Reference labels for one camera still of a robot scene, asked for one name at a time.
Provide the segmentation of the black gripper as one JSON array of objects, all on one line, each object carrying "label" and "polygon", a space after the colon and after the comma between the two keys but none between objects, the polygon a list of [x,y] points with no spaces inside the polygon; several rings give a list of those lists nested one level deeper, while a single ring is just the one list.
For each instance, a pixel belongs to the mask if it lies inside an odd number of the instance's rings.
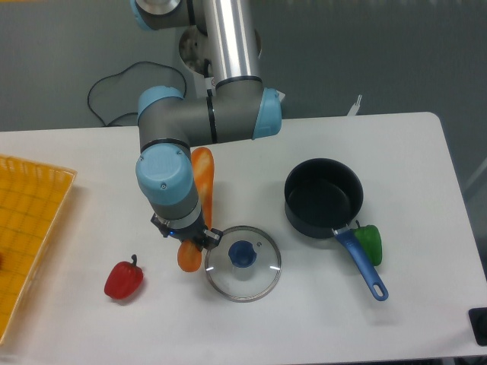
[{"label": "black gripper", "polygon": [[158,228],[164,238],[172,237],[181,243],[189,241],[199,251],[204,249],[212,250],[218,247],[223,238],[222,231],[208,227],[205,223],[203,213],[200,213],[191,224],[182,228],[172,227],[169,221],[164,223],[156,214],[153,214],[151,222]]}]

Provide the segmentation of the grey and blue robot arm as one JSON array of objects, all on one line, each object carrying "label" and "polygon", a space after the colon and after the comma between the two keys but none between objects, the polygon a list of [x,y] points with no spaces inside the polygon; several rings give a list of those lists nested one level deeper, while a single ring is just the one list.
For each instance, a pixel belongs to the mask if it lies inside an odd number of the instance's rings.
[{"label": "grey and blue robot arm", "polygon": [[142,28],[203,29],[215,88],[188,100],[173,87],[147,89],[138,100],[138,185],[165,237],[214,249],[222,234],[206,222],[191,148],[273,136],[282,126],[277,90],[263,86],[247,1],[133,1]]}]

